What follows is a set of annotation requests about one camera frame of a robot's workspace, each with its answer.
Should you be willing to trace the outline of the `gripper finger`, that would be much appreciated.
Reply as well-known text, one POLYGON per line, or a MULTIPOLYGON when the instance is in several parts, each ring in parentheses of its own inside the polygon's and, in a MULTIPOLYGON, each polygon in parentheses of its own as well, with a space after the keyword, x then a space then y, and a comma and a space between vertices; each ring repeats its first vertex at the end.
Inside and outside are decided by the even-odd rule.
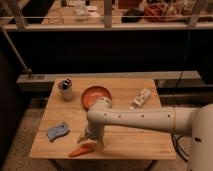
POLYGON ((104 145, 104 140, 103 139, 99 139, 97 140, 97 147, 99 150, 103 150, 105 145, 104 145))
POLYGON ((85 135, 81 135, 81 136, 79 136, 77 143, 79 144, 79 143, 82 143, 86 140, 87 140, 87 137, 85 135))

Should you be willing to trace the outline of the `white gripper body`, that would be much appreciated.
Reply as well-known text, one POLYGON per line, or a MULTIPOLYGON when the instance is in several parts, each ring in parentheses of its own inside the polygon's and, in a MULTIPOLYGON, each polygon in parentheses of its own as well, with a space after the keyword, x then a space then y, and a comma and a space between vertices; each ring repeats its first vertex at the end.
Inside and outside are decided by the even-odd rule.
POLYGON ((91 140, 102 140, 104 136, 104 126, 88 123, 85 128, 85 136, 91 140))

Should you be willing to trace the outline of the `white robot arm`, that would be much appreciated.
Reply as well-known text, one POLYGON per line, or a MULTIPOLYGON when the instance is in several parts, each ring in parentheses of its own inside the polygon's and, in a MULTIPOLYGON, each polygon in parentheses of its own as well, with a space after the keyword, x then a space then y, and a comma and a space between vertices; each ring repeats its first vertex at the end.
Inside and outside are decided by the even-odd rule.
POLYGON ((213 171, 213 104, 201 108, 113 108, 111 100, 99 97, 88 109, 87 125, 78 143, 101 142, 106 126, 124 126, 173 133, 191 138, 187 171, 213 171))

